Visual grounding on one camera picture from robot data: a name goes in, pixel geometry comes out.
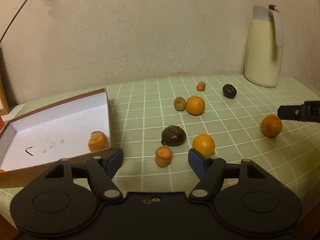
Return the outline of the small wrinkled orange fruit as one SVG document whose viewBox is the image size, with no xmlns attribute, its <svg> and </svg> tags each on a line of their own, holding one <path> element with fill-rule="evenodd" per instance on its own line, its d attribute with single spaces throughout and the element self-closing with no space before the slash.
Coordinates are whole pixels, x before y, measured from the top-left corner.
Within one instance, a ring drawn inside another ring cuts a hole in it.
<svg viewBox="0 0 320 240">
<path fill-rule="evenodd" d="M 155 152 L 155 162 L 159 167 L 167 167 L 172 159 L 172 151 L 167 146 L 159 147 Z"/>
</svg>

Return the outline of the tangerine at right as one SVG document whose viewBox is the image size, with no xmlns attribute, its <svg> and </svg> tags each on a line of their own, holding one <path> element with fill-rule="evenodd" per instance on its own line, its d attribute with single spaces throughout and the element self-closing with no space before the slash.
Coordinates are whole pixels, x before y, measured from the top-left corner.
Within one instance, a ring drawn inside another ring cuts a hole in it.
<svg viewBox="0 0 320 240">
<path fill-rule="evenodd" d="M 268 115 L 264 117 L 261 123 L 261 131 L 265 136 L 275 138 L 281 133 L 282 122 L 277 115 Z"/>
</svg>

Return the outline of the smooth orange near gripper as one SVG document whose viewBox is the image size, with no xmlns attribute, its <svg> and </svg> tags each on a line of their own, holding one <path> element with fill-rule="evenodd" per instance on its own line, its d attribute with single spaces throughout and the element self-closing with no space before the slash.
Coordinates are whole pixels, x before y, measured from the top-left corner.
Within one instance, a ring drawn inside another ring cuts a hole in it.
<svg viewBox="0 0 320 240">
<path fill-rule="evenodd" d="M 193 140 L 193 148 L 209 158 L 215 152 L 215 141 L 208 134 L 200 134 Z"/>
</svg>

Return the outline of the wrinkled orange in box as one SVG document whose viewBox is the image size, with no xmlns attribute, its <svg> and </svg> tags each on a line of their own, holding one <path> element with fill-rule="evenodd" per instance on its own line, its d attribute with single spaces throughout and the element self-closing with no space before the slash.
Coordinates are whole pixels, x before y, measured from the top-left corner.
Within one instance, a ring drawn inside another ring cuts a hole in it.
<svg viewBox="0 0 320 240">
<path fill-rule="evenodd" d="M 89 139 L 88 147 L 91 152 L 96 152 L 108 148 L 109 144 L 105 133 L 101 131 L 93 132 Z"/>
</svg>

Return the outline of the shallow white cardboard box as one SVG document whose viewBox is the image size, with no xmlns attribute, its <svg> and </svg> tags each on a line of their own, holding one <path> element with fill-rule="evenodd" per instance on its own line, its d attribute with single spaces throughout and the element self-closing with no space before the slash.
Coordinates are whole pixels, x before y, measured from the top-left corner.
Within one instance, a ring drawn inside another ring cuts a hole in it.
<svg viewBox="0 0 320 240">
<path fill-rule="evenodd" d="M 10 120 L 1 130 L 1 188 L 23 187 L 60 159 L 83 163 L 95 153 L 88 142 L 103 132 L 113 150 L 106 89 L 41 107 Z"/>
</svg>

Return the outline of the dark brown mangosteen near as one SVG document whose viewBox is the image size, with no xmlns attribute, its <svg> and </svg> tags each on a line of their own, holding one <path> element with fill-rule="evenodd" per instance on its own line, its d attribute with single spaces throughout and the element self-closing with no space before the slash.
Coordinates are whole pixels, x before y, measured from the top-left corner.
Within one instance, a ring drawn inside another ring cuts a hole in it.
<svg viewBox="0 0 320 240">
<path fill-rule="evenodd" d="M 187 138 L 185 131 L 176 125 L 170 125 L 162 132 L 161 143 L 164 146 L 180 146 Z"/>
</svg>

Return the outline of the cream thermos jug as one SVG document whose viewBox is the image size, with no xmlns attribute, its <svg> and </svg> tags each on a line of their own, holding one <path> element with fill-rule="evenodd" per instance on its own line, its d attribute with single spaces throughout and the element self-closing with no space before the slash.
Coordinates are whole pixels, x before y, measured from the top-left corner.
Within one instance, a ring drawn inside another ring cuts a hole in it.
<svg viewBox="0 0 320 240">
<path fill-rule="evenodd" d="M 284 31 L 274 4 L 255 5 L 249 26 L 245 77 L 252 83 L 274 88 L 283 61 Z"/>
</svg>

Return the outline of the dark passion fruit far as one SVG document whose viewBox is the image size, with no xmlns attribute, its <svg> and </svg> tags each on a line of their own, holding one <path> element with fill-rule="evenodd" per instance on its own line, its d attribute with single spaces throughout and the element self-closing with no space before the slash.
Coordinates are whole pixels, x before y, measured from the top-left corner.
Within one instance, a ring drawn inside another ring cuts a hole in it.
<svg viewBox="0 0 320 240">
<path fill-rule="evenodd" d="M 236 88 L 231 84 L 225 84 L 222 87 L 222 91 L 223 91 L 224 96 L 227 97 L 227 98 L 230 98 L 230 99 L 235 98 L 236 95 L 237 95 Z"/>
</svg>

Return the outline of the large tangerine centre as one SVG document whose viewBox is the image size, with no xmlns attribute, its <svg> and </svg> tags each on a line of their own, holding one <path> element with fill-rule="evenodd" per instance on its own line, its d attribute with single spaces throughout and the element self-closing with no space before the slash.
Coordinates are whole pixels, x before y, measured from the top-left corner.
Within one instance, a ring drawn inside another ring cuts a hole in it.
<svg viewBox="0 0 320 240">
<path fill-rule="evenodd" d="M 191 115 L 201 115 L 205 109 L 205 101 L 199 96 L 191 96 L 185 103 L 186 110 Z"/>
</svg>

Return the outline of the small brown-green kiwi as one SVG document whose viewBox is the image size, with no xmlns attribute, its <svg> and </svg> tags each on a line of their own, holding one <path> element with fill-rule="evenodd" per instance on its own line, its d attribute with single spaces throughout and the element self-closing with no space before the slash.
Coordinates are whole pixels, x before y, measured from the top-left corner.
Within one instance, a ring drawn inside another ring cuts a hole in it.
<svg viewBox="0 0 320 240">
<path fill-rule="evenodd" d="M 183 97 L 176 97 L 174 100 L 174 108 L 177 111 L 184 111 L 185 110 L 186 101 Z"/>
</svg>

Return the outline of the small kumquat far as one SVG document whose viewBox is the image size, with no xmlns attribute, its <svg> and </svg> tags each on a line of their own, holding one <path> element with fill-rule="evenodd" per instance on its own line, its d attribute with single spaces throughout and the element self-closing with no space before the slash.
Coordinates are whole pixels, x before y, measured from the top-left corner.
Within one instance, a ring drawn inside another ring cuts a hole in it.
<svg viewBox="0 0 320 240">
<path fill-rule="evenodd" d="M 204 91 L 206 88 L 206 84 L 204 82 L 199 82 L 196 86 L 197 91 Z"/>
</svg>

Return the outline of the wood framed picture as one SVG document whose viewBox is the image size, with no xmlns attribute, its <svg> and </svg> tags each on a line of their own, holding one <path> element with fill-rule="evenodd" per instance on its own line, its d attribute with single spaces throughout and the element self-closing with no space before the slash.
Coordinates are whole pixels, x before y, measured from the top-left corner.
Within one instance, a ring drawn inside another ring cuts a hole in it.
<svg viewBox="0 0 320 240">
<path fill-rule="evenodd" d="M 0 78 L 0 115 L 6 115 L 10 113 L 10 108 L 8 106 L 8 102 L 5 96 L 2 79 Z"/>
</svg>

